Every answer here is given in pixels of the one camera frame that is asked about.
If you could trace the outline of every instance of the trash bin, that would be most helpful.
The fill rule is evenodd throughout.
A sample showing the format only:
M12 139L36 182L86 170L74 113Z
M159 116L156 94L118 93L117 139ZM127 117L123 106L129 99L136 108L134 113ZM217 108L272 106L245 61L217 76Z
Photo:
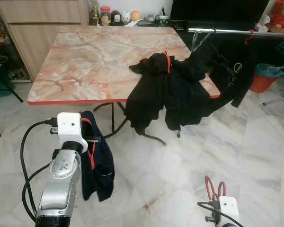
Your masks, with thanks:
M284 72L274 65L258 64L254 74L254 80L250 89L257 93L264 92Z

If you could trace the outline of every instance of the blue bin lid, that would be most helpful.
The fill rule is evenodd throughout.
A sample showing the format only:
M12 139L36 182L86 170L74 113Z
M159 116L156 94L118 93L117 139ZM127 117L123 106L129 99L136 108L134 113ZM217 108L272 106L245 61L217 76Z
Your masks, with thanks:
M274 65L269 64L258 64L256 68L256 73L269 78L284 76L284 72L282 70L278 69Z

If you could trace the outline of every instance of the wooden cabinet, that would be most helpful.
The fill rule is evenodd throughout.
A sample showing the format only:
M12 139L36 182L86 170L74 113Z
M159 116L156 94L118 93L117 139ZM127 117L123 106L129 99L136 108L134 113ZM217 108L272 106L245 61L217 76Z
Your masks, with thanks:
M87 0L0 0L0 15L32 80L61 25L89 21Z
M51 49L61 25L10 25L33 79Z

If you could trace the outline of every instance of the red hanger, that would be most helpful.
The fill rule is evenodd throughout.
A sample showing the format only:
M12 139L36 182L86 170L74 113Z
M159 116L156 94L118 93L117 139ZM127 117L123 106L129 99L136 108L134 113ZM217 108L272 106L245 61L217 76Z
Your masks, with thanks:
M251 40L252 37L254 37L254 30L249 30L249 31L251 32L251 36L250 36L249 38L247 38L247 39L244 40L245 45L247 45L247 44L248 44L247 42L248 42L249 40Z

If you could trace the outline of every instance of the jar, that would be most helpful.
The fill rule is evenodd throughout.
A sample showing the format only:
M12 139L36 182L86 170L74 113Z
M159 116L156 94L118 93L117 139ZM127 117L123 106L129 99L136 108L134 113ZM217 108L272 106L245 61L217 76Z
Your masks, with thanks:
M110 7L101 6L100 7L101 25L108 26L111 22Z

